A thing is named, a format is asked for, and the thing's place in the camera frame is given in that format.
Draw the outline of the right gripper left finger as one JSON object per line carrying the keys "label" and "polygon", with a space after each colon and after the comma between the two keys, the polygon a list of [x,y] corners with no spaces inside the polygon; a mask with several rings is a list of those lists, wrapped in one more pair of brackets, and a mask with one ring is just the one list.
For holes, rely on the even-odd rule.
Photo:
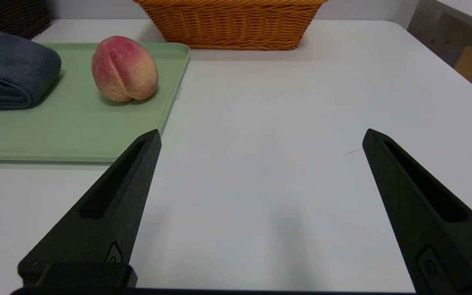
{"label": "right gripper left finger", "polygon": [[18,264],[24,287],[135,287],[129,265],[161,150],[139,136]]}

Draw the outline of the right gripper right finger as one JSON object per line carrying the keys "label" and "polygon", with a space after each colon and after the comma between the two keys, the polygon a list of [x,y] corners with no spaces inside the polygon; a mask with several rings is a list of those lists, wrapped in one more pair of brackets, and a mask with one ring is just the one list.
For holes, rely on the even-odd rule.
{"label": "right gripper right finger", "polygon": [[418,295],[472,295],[472,210],[389,136],[362,147]]}

